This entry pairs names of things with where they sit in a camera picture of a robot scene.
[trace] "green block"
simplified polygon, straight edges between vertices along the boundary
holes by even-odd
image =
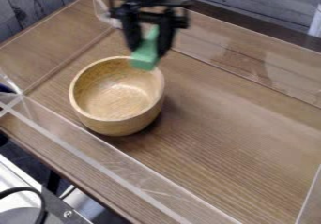
[[[146,38],[142,41],[139,48],[133,52],[130,57],[130,63],[135,68],[143,70],[154,70],[159,61],[157,54],[157,38],[158,38],[158,26],[154,26]]]

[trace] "bowl rim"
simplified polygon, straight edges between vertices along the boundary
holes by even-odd
[[[98,116],[88,114],[88,113],[80,108],[80,106],[79,106],[78,103],[76,103],[75,96],[74,96],[74,88],[75,88],[75,85],[76,85],[76,83],[78,83],[78,80],[79,80],[80,76],[82,76],[95,65],[100,64],[102,62],[107,62],[107,61],[115,60],[115,59],[127,59],[127,60],[130,60],[131,57],[130,57],[130,56],[113,56],[113,57],[103,58],[103,59],[92,62],[88,66],[86,66],[86,67],[78,72],[78,74],[75,75],[75,77],[74,77],[74,79],[72,79],[72,81],[71,81],[71,84],[70,84],[70,104],[71,104],[71,106],[74,107],[74,109],[75,109],[82,115],[84,115],[86,117],[88,117],[91,120],[95,120],[95,121],[122,122],[122,121],[130,120],[130,119],[141,116],[142,114],[145,114],[149,110],[151,110],[151,109],[154,108],[154,106],[157,105],[157,103],[159,102],[159,100],[162,99],[163,95],[165,95],[165,86],[166,86],[165,75],[163,75],[162,71],[159,70],[159,68],[155,67],[151,72],[154,72],[154,74],[159,77],[159,80],[161,80],[161,92],[159,92],[159,95],[158,95],[155,101],[151,103],[151,105],[150,105],[147,108],[145,108],[137,115],[134,115],[134,116],[131,116],[131,117],[126,117],[126,118],[119,118],[119,119],[99,118]]]

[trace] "green object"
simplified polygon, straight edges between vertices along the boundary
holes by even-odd
[[[159,61],[157,54],[158,26],[154,26],[145,37],[139,48],[133,52],[130,63],[135,68],[153,70]]]

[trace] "wooden bowl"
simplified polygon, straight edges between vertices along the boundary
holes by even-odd
[[[135,69],[126,56],[92,63],[70,85],[70,103],[82,123],[110,136],[142,130],[159,114],[163,99],[162,72]]]

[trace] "wooden table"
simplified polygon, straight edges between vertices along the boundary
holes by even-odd
[[[78,71],[94,60],[127,54],[122,33],[96,21],[91,0],[42,21],[0,50],[3,72],[26,95],[8,106],[1,130],[133,223],[177,223],[175,214],[165,214],[102,171],[117,157],[126,163],[121,169],[142,166],[87,133],[68,101]],[[169,187],[167,193],[147,192],[163,195],[170,209],[166,199],[183,199],[174,196],[174,182],[195,203],[218,208],[215,219],[199,214],[199,223],[233,218],[294,223],[321,163],[320,65],[318,52],[191,14],[191,29],[159,65],[167,81],[159,118],[135,135],[99,136],[167,178],[157,179],[162,186],[153,183]],[[194,208],[193,202],[182,206],[181,217],[198,212]]]

